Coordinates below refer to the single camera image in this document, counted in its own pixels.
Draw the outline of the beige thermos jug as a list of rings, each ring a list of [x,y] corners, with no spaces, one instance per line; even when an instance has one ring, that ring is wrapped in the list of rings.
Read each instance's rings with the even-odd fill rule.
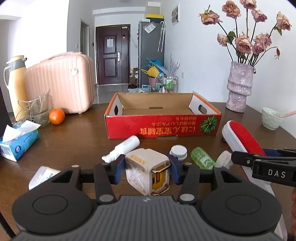
[[[16,121],[29,116],[29,113],[26,113],[18,105],[19,100],[29,100],[25,83],[26,60],[27,58],[23,55],[12,57],[6,63],[7,66],[3,71],[4,83],[9,91],[11,106]]]

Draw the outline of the green plastic bottle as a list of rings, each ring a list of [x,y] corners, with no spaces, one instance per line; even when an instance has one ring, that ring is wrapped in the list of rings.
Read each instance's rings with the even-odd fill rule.
[[[190,156],[203,170],[211,170],[216,165],[216,162],[201,147],[193,149]]]

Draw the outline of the pink hard suitcase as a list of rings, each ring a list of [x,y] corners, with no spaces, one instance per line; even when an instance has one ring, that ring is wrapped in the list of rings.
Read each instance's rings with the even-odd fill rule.
[[[84,113],[95,98],[93,59],[81,52],[49,57],[25,71],[29,99],[47,93],[52,108],[66,114]]]

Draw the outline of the red cardboard tray box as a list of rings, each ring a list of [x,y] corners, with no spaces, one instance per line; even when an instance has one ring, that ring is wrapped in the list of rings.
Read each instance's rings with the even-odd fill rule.
[[[104,114],[109,139],[215,135],[221,118],[197,93],[115,93]]]

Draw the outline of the lilac ceramic vase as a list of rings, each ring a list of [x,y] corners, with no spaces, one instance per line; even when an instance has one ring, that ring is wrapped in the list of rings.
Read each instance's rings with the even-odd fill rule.
[[[227,82],[229,90],[226,108],[236,113],[244,113],[247,97],[252,93],[254,68],[251,65],[231,62]]]

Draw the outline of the red white lint brush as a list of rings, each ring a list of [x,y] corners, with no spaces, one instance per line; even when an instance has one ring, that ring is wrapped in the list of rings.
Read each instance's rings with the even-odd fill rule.
[[[229,120],[222,128],[222,137],[229,145],[232,151],[247,152],[269,157],[282,157],[282,150],[263,149],[250,132],[239,122]],[[269,182],[254,179],[252,170],[249,167],[243,167],[243,170],[250,182],[274,195]]]

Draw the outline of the clear glass cup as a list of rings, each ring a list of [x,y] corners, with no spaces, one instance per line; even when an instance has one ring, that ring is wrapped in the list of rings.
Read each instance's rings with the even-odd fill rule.
[[[40,94],[33,100],[19,100],[18,105],[26,112],[29,113],[29,121],[40,124],[41,127],[49,124],[49,92]]]

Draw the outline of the white ridged round jar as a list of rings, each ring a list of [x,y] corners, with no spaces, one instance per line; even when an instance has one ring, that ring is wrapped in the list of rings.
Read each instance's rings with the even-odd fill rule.
[[[187,158],[187,148],[182,145],[174,145],[171,147],[169,154],[179,161],[184,161]]]

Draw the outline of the blue tissue pack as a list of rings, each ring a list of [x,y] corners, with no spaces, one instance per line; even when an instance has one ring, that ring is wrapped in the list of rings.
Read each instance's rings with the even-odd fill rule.
[[[39,138],[38,128],[40,126],[29,120],[16,128],[7,125],[1,137],[1,156],[17,162]]]

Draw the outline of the white round tape roll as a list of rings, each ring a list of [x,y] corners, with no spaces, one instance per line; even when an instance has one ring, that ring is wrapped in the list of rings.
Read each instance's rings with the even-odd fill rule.
[[[230,169],[233,165],[233,162],[231,160],[231,153],[227,150],[223,151],[216,160],[216,164]]]

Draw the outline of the dark brown entrance door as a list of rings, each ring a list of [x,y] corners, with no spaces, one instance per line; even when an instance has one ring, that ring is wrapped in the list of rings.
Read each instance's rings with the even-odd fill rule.
[[[96,27],[95,40],[98,84],[129,84],[130,25]]]

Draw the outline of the white flat packet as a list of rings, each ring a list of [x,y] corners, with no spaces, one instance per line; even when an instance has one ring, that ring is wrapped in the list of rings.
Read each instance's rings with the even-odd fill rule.
[[[46,166],[41,166],[29,182],[29,190],[32,190],[36,186],[47,181],[49,178],[55,176],[58,173],[60,173],[60,170],[56,170]]]

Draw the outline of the pink spoon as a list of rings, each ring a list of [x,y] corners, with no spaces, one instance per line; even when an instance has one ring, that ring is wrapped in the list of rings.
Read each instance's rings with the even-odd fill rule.
[[[287,118],[287,117],[295,115],[295,114],[296,114],[296,111],[292,111],[292,112],[281,115],[280,118]]]

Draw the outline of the white gold cube charger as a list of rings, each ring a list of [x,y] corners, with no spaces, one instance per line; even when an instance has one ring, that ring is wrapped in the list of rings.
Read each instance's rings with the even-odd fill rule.
[[[159,196],[170,188],[170,160],[152,149],[136,149],[125,156],[128,183],[144,196]]]

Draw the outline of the pale green ceramic bowl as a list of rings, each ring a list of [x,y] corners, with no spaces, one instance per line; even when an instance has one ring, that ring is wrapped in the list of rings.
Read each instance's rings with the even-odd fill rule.
[[[283,122],[281,115],[270,108],[262,108],[262,124],[269,130],[276,130]]]

